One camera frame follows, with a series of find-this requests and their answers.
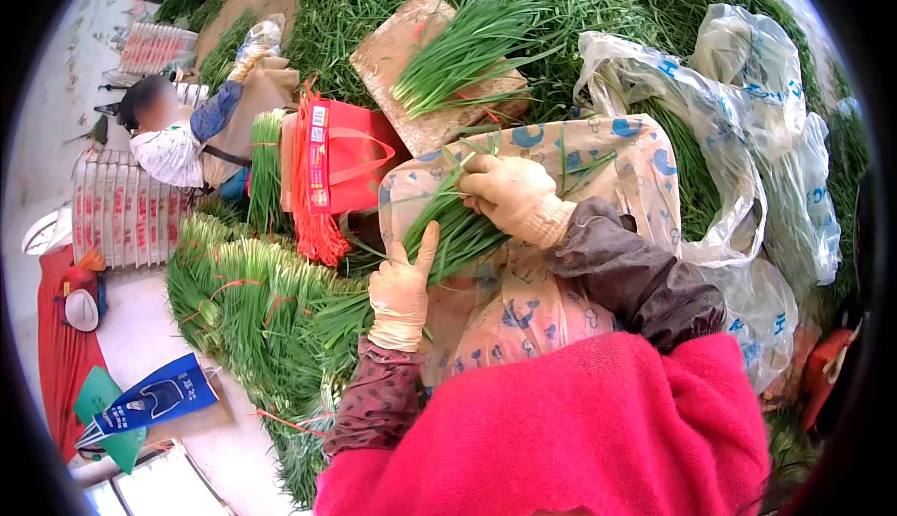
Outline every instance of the concrete floor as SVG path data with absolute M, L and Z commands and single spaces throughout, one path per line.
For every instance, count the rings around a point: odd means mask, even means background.
M 832 43 L 808 0 L 784 0 L 809 34 L 821 80 L 827 78 Z M 3 264 L 7 304 L 28 387 L 42 407 L 37 363 L 38 259 L 21 253 L 25 230 L 71 198 L 71 168 L 84 141 L 62 143 L 91 128 L 94 106 L 116 102 L 121 93 L 98 91 L 102 73 L 118 65 L 109 48 L 116 26 L 126 26 L 133 0 L 73 0 L 32 72 L 31 88 L 21 102 L 11 159 L 11 179 L 4 189 Z M 109 127 L 109 148 L 127 149 L 128 135 Z M 98 338 L 112 377 L 129 387 L 153 369 L 186 351 L 177 337 L 159 271 L 116 275 L 109 279 L 109 312 Z M 225 376 L 226 394 L 238 419 L 231 428 L 184 437 L 184 443 L 219 494 L 242 516 L 288 514 L 292 507 L 279 495 L 271 442 L 254 417 L 245 392 Z

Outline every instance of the woman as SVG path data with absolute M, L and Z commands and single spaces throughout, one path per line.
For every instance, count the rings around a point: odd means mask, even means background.
M 132 85 L 121 100 L 118 122 L 134 134 L 137 163 L 165 184 L 220 188 L 223 197 L 241 198 L 251 164 L 253 118 L 289 103 L 299 82 L 286 64 L 255 55 L 196 111 L 178 106 L 174 84 L 164 77 Z
M 599 198 L 555 197 L 538 163 L 477 156 L 465 169 L 465 205 L 538 245 L 625 331 L 467 370 L 421 412 L 416 351 L 439 227 L 414 265 L 394 242 L 370 278 L 375 321 L 325 439 L 316 513 L 756 513 L 765 433 L 738 344 L 721 332 L 720 291 Z

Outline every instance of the wooden board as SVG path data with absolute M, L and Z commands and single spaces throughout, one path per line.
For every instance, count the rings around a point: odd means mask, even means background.
M 399 74 L 417 52 L 419 43 L 432 40 L 453 16 L 454 8 L 443 0 L 408 0 L 375 32 L 365 37 L 349 57 L 349 62 L 414 157 L 439 150 L 443 144 L 456 140 L 459 127 L 476 125 L 484 118 L 490 120 L 482 106 L 446 109 L 410 120 L 405 108 L 389 94 Z M 506 76 L 509 78 L 474 84 L 461 95 L 483 97 L 527 86 L 526 79 L 516 70 Z M 529 101 L 511 101 L 494 109 L 520 117 L 527 111 L 528 104 Z

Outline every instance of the dark polka-dot sleeve cover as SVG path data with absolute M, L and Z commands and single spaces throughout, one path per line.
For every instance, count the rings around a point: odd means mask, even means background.
M 378 448 L 394 450 L 420 415 L 416 383 L 420 355 L 381 348 L 358 339 L 358 366 L 342 392 L 324 454 Z

